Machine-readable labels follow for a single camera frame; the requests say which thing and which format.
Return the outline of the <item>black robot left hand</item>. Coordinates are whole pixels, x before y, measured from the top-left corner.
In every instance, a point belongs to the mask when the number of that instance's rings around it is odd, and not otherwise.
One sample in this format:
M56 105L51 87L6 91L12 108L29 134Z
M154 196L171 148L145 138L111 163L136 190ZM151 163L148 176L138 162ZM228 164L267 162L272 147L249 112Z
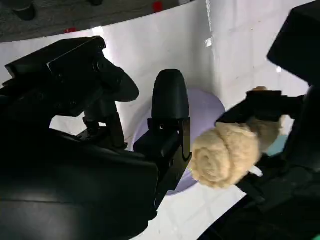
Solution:
M263 154L258 162L263 175L247 175L237 183L263 212L301 193L320 201L319 192L312 194L309 188L320 175L320 88L311 86L307 94L294 97L281 91L249 91L245 100L217 120L243 124L256 118L275 123L283 115L290 116L294 123L282 152Z

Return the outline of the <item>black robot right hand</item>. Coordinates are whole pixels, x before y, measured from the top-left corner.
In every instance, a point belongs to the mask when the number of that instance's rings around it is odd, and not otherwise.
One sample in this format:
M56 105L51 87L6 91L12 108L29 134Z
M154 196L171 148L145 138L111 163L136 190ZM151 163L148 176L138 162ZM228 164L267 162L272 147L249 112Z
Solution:
M116 104L139 89L99 36L59 40L6 65L0 90L0 237L129 240L190 160L185 79L162 70L147 132L127 150Z

